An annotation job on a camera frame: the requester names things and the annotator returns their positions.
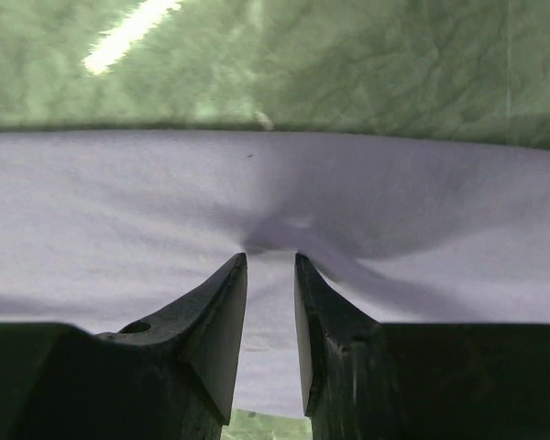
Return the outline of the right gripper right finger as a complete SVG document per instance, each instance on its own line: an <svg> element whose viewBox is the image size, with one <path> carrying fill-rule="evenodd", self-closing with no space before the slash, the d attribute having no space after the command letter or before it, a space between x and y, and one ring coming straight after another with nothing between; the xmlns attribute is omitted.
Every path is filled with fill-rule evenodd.
<svg viewBox="0 0 550 440"><path fill-rule="evenodd" d="M550 439L550 324L382 324L294 261L316 439Z"/></svg>

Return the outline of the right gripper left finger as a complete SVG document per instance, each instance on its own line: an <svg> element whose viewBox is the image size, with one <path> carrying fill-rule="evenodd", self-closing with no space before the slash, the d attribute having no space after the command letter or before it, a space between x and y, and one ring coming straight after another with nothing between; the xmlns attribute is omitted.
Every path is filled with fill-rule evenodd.
<svg viewBox="0 0 550 440"><path fill-rule="evenodd" d="M122 330L0 323L0 439L217 439L232 410L248 264Z"/></svg>

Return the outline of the purple t shirt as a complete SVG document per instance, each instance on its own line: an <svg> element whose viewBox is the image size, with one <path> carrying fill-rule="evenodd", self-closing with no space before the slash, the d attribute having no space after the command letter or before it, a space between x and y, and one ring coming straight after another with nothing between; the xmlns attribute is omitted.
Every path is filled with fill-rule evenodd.
<svg viewBox="0 0 550 440"><path fill-rule="evenodd" d="M247 255L234 405L303 415L302 253L385 322L550 323L550 151L324 133L0 133L0 321L116 331Z"/></svg>

